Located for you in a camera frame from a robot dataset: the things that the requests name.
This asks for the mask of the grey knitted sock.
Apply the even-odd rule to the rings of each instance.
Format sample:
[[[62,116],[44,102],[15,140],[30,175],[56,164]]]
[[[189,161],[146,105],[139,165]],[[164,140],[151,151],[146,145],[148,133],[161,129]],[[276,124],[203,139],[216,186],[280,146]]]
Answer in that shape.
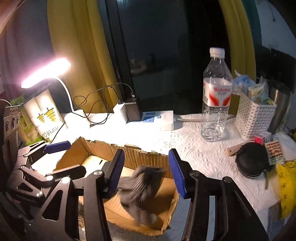
[[[119,179],[120,204],[134,218],[135,225],[152,227],[160,221],[155,213],[149,211],[147,202],[156,196],[165,173],[165,168],[140,165],[130,177]]]

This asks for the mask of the green paper cup pack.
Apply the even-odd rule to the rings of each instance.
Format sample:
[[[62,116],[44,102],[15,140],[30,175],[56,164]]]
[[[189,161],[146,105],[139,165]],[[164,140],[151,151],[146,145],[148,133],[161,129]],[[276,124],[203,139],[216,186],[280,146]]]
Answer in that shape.
[[[37,131],[37,128],[34,126],[33,122],[29,118],[26,110],[23,107],[23,94],[17,98],[11,100],[12,105],[20,105],[20,127],[18,129],[18,135],[25,145],[29,146],[36,142],[42,141],[43,138]]]

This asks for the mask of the paper cup sleeve pack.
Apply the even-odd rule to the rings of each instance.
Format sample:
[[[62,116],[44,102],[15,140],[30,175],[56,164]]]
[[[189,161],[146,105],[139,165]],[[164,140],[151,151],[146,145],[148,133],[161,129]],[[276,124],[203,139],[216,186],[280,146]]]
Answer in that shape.
[[[48,142],[53,141],[63,125],[63,120],[49,89],[40,89],[23,104],[23,107],[41,137]]]

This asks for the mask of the brown cardboard box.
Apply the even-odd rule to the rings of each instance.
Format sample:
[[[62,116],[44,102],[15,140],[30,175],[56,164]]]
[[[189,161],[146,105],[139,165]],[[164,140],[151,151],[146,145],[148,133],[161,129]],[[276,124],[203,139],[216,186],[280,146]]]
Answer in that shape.
[[[144,203],[144,208],[157,216],[155,224],[136,225],[135,219],[121,205],[119,194],[115,194],[111,199],[104,199],[103,203],[107,221],[125,230],[159,236],[170,226],[179,197],[166,155],[145,152],[135,146],[118,146],[79,137],[65,152],[55,169],[61,170],[77,165],[85,166],[87,174],[102,170],[106,179],[130,177],[139,166],[164,169],[159,190]]]

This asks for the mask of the white quilted table cloth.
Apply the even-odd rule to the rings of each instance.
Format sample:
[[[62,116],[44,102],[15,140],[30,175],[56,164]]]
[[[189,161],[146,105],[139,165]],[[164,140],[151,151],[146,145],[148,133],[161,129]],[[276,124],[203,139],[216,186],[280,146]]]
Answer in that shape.
[[[256,179],[246,178],[237,169],[235,158],[226,155],[225,149],[244,142],[234,125],[234,118],[227,121],[224,136],[218,142],[205,141],[201,137],[200,127],[201,123],[180,121],[174,123],[172,131],[154,129],[148,123],[131,122],[123,125],[113,114],[108,117],[105,124],[93,126],[86,132],[79,132],[80,130],[76,132],[64,126],[54,143],[61,141],[73,143],[77,138],[84,137],[87,140],[104,141],[119,146],[133,145],[145,152],[154,151],[165,155],[171,148],[175,148],[180,158],[189,162],[193,170],[216,179],[222,179],[224,176],[231,177],[247,197],[267,231],[268,211],[279,199],[271,185],[268,185],[268,190],[265,190],[264,174]],[[281,141],[285,157],[288,160],[295,159],[295,142],[284,133],[277,133],[276,137]],[[63,151],[45,155],[33,164],[33,168],[42,175],[53,172],[64,153]],[[189,202],[189,200],[179,199],[171,220],[171,228],[163,235],[158,237],[141,235],[110,223],[108,225],[112,240],[181,240]]]

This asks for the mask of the black round zipper pouch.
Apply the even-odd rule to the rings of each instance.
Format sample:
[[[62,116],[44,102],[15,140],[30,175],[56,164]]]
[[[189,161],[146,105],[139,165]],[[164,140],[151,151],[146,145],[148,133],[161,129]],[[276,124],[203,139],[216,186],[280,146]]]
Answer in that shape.
[[[238,150],[235,162],[238,170],[247,178],[257,178],[262,172],[270,170],[265,146],[254,142],[246,143]]]

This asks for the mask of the white power strip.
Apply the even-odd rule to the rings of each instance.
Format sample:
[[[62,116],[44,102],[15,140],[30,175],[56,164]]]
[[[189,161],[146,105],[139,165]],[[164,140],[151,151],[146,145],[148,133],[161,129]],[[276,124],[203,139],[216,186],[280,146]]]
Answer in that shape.
[[[175,122],[174,112],[172,110],[143,112],[140,122],[157,130],[172,131]]]

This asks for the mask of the yellow curtain left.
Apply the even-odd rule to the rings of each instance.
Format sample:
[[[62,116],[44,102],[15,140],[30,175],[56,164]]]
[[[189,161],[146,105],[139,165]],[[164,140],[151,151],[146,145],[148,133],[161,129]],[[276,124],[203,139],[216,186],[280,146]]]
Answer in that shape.
[[[113,109],[120,95],[97,1],[48,1],[55,56],[71,68],[62,76],[72,100],[86,113]]]

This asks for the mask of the yellow curtain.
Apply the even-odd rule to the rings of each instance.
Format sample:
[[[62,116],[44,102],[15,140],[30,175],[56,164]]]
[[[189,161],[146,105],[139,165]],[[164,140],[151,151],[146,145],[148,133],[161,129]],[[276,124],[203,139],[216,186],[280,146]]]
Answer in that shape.
[[[48,1],[55,56],[71,68],[62,76],[72,100],[86,113],[113,109],[120,95],[97,1]]]
[[[249,21],[242,1],[220,0],[226,25],[231,59],[231,73],[235,71],[256,79],[255,52]]]

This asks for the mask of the white USB charger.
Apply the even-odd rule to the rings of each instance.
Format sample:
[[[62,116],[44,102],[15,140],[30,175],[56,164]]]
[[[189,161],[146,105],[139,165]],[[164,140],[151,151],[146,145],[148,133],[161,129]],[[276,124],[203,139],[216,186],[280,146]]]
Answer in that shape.
[[[120,124],[125,125],[128,122],[126,107],[124,103],[117,104],[113,108],[113,112],[114,112],[115,118]]]

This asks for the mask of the black power adapter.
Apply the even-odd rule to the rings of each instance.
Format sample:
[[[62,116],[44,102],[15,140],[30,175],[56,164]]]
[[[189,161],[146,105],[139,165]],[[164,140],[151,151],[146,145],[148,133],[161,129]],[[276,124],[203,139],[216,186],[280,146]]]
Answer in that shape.
[[[125,103],[126,114],[129,122],[141,121],[142,111],[136,98],[132,98]]]

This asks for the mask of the patterned card pack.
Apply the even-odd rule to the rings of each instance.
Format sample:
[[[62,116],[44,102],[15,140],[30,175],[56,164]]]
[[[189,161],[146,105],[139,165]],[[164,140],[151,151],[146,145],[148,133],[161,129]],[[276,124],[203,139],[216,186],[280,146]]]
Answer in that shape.
[[[267,151],[268,162],[271,166],[276,163],[283,164],[285,162],[285,156],[279,141],[267,142],[264,145]]]

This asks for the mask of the white perforated plastic basket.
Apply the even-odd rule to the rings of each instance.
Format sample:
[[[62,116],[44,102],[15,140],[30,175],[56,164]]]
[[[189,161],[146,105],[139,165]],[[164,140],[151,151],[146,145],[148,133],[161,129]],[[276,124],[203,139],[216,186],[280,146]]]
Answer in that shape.
[[[244,140],[251,140],[254,136],[267,131],[277,105],[257,104],[243,92],[239,93],[240,100],[234,124]]]

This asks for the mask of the yellow plastic bag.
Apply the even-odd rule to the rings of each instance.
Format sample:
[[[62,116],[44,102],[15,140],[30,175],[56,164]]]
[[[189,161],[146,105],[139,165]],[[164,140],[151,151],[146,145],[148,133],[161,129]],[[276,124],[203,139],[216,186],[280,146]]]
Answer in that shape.
[[[286,218],[295,207],[295,160],[276,164],[280,189],[281,218]]]

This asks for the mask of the clear plastic water bottle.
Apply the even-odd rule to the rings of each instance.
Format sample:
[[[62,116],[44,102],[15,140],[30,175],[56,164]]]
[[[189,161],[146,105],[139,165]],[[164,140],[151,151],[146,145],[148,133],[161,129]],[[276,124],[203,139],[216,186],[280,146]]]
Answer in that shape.
[[[220,140],[228,117],[233,77],[223,48],[210,48],[211,60],[203,73],[201,135],[209,142]]]

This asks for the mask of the snack packets in basket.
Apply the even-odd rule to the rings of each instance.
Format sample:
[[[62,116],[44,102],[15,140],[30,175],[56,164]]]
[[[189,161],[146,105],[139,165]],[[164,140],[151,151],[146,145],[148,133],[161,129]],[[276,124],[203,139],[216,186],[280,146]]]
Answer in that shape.
[[[239,95],[244,93],[249,99],[257,104],[274,105],[268,95],[269,87],[265,78],[260,77],[259,83],[255,83],[248,75],[242,75],[235,70],[236,78],[233,80],[232,93]]]

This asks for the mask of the steel thermos tumbler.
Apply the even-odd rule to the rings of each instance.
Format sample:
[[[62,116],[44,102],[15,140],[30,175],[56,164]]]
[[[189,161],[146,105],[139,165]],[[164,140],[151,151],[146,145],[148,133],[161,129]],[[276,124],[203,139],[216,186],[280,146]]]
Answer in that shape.
[[[271,124],[268,131],[275,134],[276,130],[280,126],[280,123],[285,115],[289,101],[290,101],[290,89],[282,83],[272,83],[269,89],[269,97],[277,105]]]

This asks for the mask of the yellow curtain right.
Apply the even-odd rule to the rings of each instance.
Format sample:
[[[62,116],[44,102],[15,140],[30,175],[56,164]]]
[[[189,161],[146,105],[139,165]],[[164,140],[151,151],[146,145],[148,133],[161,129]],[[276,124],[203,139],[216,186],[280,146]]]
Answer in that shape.
[[[242,1],[220,0],[226,25],[231,59],[231,73],[235,71],[256,79],[255,52],[249,21]]]

